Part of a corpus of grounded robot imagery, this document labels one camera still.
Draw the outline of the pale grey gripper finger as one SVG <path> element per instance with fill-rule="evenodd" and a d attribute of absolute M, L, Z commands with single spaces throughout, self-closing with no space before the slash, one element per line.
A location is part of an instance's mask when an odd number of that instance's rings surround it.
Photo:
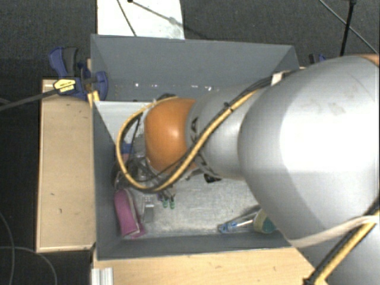
<path fill-rule="evenodd" d="M 154 220 L 154 200 L 151 195 L 147 195 L 144 197 L 143 209 L 144 223 L 152 223 Z"/>

